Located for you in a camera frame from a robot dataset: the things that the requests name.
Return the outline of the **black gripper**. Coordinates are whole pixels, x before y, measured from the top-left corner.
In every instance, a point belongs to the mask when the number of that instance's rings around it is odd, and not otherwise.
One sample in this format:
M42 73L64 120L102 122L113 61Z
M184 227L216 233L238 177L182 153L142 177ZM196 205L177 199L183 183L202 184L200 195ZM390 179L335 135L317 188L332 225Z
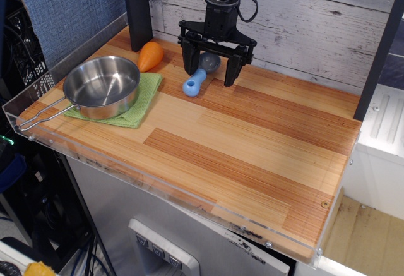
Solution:
M237 20L243 19L239 3L208 3L205 20L181 20L179 44L182 47L184 69L193 75L199 66L201 51L228 58L224 85L231 87L244 65L253 60L256 41L237 29Z

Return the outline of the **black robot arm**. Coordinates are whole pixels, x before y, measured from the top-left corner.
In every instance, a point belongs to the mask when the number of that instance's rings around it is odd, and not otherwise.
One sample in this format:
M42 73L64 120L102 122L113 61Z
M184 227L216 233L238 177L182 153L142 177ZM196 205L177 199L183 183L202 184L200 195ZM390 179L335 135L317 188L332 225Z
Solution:
M179 22L181 33L179 44L182 48L184 69L193 75L199 65L200 52L209 52L226 57L226 87L234 84L241 69L253 60L253 50L257 42L237 29L237 20L248 23L255 19L243 18L240 12L241 0L205 0L204 22Z

